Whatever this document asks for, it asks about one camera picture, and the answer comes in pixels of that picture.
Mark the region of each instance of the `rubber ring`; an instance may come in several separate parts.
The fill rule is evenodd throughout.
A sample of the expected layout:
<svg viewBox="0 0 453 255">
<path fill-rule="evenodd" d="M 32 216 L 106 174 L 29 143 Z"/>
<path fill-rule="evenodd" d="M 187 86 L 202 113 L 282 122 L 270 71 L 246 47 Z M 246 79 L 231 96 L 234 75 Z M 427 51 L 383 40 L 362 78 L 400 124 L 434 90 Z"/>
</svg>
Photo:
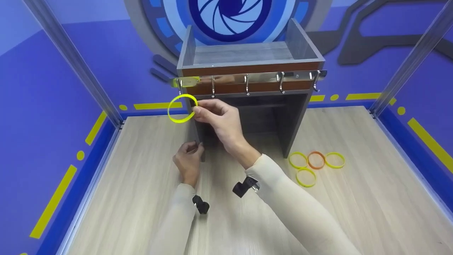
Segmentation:
<svg viewBox="0 0 453 255">
<path fill-rule="evenodd" d="M 305 163 L 305 166 L 301 167 L 301 166 L 294 165 L 293 162 L 291 161 L 291 157 L 292 157 L 293 155 L 300 155 L 300 156 L 302 156 L 302 157 L 305 159 L 305 161 L 307 162 L 307 163 Z M 290 164 L 292 167 L 296 168 L 296 169 L 300 169 L 300 168 L 307 167 L 307 164 L 308 164 L 308 158 L 307 158 L 307 156 L 305 156 L 302 152 L 293 152 L 293 153 L 291 153 L 291 155 L 288 157 L 288 161 L 289 161 L 289 164 Z"/>
<path fill-rule="evenodd" d="M 196 99 L 194 96 L 190 95 L 190 94 L 181 94 L 181 95 L 179 95 L 179 96 L 173 98 L 173 100 L 171 100 L 171 102 L 169 103 L 169 107 L 167 108 L 167 114 L 168 114 L 168 116 L 169 116 L 169 118 L 170 118 L 171 121 L 173 121 L 174 123 L 178 123 L 178 124 L 179 124 L 179 123 L 184 123 L 184 122 L 188 121 L 190 118 L 192 118 L 192 117 L 195 115 L 195 112 L 191 112 L 191 113 L 189 114 L 189 116 L 187 116 L 187 117 L 185 117 L 185 118 L 183 118 L 183 119 L 175 119 L 175 118 L 172 118 L 172 117 L 170 116 L 170 106 L 171 106 L 176 100 L 178 100 L 178 99 L 180 99 L 180 98 L 190 98 L 190 99 L 192 99 L 192 100 L 195 102 L 195 106 L 198 106 L 198 101 L 197 101 L 197 99 Z"/>
<path fill-rule="evenodd" d="M 318 154 L 318 155 L 320 155 L 320 156 L 323 158 L 323 165 L 322 165 L 322 166 L 320 166 L 320 167 L 315 167 L 315 166 L 313 166 L 313 165 L 310 163 L 310 156 L 313 155 L 313 154 Z M 309 165 L 311 168 L 316 169 L 316 170 L 323 168 L 324 165 L 326 164 L 326 157 L 324 157 L 324 155 L 323 155 L 322 153 L 317 152 L 317 151 L 311 152 L 311 153 L 307 156 L 307 159 L 308 159 L 308 160 L 307 160 L 308 165 Z"/>
<path fill-rule="evenodd" d="M 337 155 L 337 156 L 339 156 L 343 160 L 343 164 L 340 165 L 340 166 L 334 166 L 334 165 L 329 164 L 329 162 L 327 162 L 327 156 L 329 156 L 329 155 Z M 326 165 L 328 167 L 330 167 L 330 168 L 340 169 L 340 168 L 344 167 L 344 164 L 346 163 L 346 160 L 344 159 L 344 156 L 342 154 L 338 153 L 338 152 L 329 152 L 326 155 L 325 162 L 326 162 Z"/>
<path fill-rule="evenodd" d="M 305 183 L 301 182 L 301 181 L 299 180 L 299 178 L 297 177 L 297 174 L 298 174 L 300 171 L 307 171 L 307 172 L 311 173 L 311 174 L 313 175 L 313 177 L 314 177 L 314 182 L 313 182 L 313 184 L 305 184 Z M 300 169 L 297 171 L 297 173 L 296 173 L 296 180 L 297 180 L 297 182 L 299 183 L 300 186 L 306 187 L 306 188 L 310 188 L 310 187 L 313 187 L 313 186 L 316 184 L 316 174 L 315 174 L 312 170 L 310 170 L 310 169 L 308 169 L 308 168 L 306 168 L 306 167 L 302 167 L 302 168 L 300 168 Z"/>
</svg>

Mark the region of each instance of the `light wood floor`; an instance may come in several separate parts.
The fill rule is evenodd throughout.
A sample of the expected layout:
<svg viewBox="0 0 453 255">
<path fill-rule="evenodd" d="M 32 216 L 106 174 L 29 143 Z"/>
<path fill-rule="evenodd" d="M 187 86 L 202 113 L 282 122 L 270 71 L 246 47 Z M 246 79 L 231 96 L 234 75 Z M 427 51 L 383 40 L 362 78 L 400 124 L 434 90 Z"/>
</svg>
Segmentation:
<svg viewBox="0 0 453 255">
<path fill-rule="evenodd" d="M 179 183 L 171 157 L 186 133 L 167 116 L 127 119 L 69 254 L 148 254 Z M 248 140 L 295 180 L 276 137 Z M 342 169 L 317 171 L 306 190 L 364 255 L 453 254 L 452 225 L 363 107 L 308 109 L 292 151 L 313 150 L 346 158 Z M 207 148 L 201 170 L 197 193 L 211 208 L 196 215 L 186 254 L 308 254 L 252 190 L 242 199 L 231 192 L 245 175 L 223 148 Z"/>
</svg>

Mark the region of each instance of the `arm sleeve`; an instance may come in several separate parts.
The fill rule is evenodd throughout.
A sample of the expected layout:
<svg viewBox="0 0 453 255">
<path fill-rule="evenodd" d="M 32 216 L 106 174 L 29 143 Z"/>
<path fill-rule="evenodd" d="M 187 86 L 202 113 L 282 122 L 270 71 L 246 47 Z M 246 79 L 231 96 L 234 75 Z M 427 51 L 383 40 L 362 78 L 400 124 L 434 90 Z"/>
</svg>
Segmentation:
<svg viewBox="0 0 453 255">
<path fill-rule="evenodd" d="M 310 254 L 360 254 L 329 212 L 267 155 L 261 155 L 246 174 L 258 181 L 258 196 Z"/>
<path fill-rule="evenodd" d="M 179 184 L 162 225 L 151 243 L 151 255 L 182 255 L 186 249 L 196 207 L 192 203 L 195 190 Z"/>
</svg>

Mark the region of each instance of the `black wrist mount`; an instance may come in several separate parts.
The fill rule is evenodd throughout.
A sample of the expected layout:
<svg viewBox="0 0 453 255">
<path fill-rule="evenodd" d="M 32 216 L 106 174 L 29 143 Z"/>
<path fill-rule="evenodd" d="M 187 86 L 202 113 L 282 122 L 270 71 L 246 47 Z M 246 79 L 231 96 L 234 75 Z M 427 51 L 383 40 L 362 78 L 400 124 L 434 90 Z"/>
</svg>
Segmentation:
<svg viewBox="0 0 453 255">
<path fill-rule="evenodd" d="M 258 182 L 257 180 L 247 176 L 243 183 L 240 182 L 236 183 L 236 185 L 233 188 L 233 192 L 238 197 L 243 197 L 247 190 L 253 187 L 257 182 Z"/>
<path fill-rule="evenodd" d="M 206 214 L 207 211 L 209 210 L 209 204 L 207 202 L 204 202 L 200 196 L 195 195 L 192 198 L 193 204 L 197 207 L 198 212 L 200 214 Z"/>
</svg>

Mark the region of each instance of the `metal frame pole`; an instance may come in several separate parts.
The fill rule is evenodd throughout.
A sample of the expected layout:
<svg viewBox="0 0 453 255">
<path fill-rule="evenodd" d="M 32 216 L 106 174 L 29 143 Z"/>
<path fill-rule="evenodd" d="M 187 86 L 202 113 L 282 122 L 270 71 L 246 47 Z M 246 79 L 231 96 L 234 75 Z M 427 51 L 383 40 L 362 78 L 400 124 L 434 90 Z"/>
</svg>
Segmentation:
<svg viewBox="0 0 453 255">
<path fill-rule="evenodd" d="M 23 0 L 23 2 L 42 26 L 61 55 L 66 59 L 69 66 L 74 70 L 83 85 L 85 85 L 85 88 L 90 92 L 102 110 L 106 112 L 115 127 L 119 128 L 123 123 L 123 118 L 77 51 L 77 48 L 66 34 L 66 31 L 53 14 L 47 2 L 45 0 Z"/>
<path fill-rule="evenodd" d="M 398 68 L 392 79 L 387 84 L 381 96 L 370 108 L 371 114 L 376 118 L 389 104 L 390 100 L 399 92 L 412 74 L 436 47 L 453 25 L 453 0 L 448 0 L 442 10 L 433 20 L 426 32 L 422 35 L 407 58 Z"/>
</svg>

